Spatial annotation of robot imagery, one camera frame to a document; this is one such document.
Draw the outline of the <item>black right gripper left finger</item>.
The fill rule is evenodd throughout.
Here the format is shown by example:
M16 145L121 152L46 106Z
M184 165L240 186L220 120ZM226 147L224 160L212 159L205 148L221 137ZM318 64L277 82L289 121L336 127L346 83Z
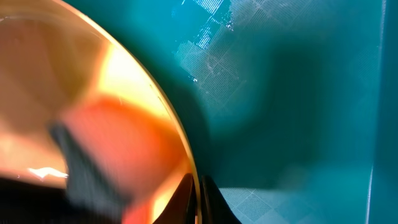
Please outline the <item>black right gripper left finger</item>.
M197 197L192 174L185 174L154 224L195 224Z

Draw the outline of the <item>green orange sponge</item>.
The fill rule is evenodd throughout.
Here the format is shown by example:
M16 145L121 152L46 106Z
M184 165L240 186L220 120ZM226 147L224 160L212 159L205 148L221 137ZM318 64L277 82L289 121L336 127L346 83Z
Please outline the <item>green orange sponge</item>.
M67 111L49 132L69 201L121 223L152 223L191 171L170 121L110 98Z

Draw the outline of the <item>yellow plate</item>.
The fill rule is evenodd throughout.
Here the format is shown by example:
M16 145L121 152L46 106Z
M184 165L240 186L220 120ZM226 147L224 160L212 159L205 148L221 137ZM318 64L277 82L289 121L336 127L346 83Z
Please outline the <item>yellow plate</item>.
M1 0L1 222L121 223L71 203L68 167L50 127L102 98L136 106L177 130L177 115L150 73L117 40L63 1ZM195 223L201 222L196 208Z

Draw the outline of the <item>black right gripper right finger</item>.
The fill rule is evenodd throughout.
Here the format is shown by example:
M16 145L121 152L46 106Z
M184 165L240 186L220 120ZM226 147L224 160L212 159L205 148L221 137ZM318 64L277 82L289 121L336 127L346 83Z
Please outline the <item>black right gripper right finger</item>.
M241 224L209 175L200 183L202 224Z

